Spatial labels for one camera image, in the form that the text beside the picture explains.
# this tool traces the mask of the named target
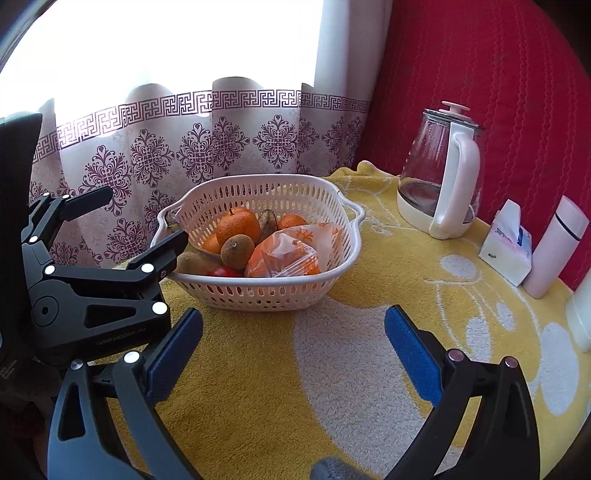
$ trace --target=curtain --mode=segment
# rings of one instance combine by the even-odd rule
[[[57,0],[0,73],[0,116],[41,111],[30,200],[103,185],[59,264],[112,267],[193,186],[353,162],[391,0]]]

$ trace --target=electric kettle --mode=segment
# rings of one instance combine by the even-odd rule
[[[462,236],[476,218],[483,169],[476,143],[481,128],[462,114],[468,107],[423,110],[423,121],[398,183],[398,210],[433,238]]]

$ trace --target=plastic bag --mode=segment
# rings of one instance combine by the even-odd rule
[[[256,246],[245,277],[297,277],[328,270],[340,258],[342,229],[334,223],[279,230]]]

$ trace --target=yellow tablecloth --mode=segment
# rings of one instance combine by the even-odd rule
[[[399,303],[446,348],[481,361],[518,358],[534,401],[544,476],[590,406],[591,356],[568,330],[568,289],[557,281],[534,300],[513,288],[478,258],[488,231],[480,221],[456,240],[417,231],[397,211],[398,179],[368,162],[330,180],[367,217],[356,265],[316,306],[232,313],[163,284],[174,319],[189,306],[204,318],[201,343],[158,406],[178,445],[206,479],[304,480],[327,455],[383,478],[430,411],[384,334],[384,312]],[[457,459],[477,406],[470,402],[446,465]]]

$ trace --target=fruit basket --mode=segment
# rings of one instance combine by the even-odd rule
[[[203,303],[242,311],[300,310],[318,302],[355,263],[361,251],[361,206],[347,199],[331,182],[308,175],[261,174],[221,177],[189,190],[158,214],[155,245],[170,231],[173,214],[198,247],[215,230],[230,207],[245,206],[257,216],[271,209],[278,217],[298,213],[310,223],[333,222],[343,229],[341,248],[333,251],[327,271],[282,278],[230,278],[172,272],[168,278]],[[345,206],[355,213],[349,220]]]

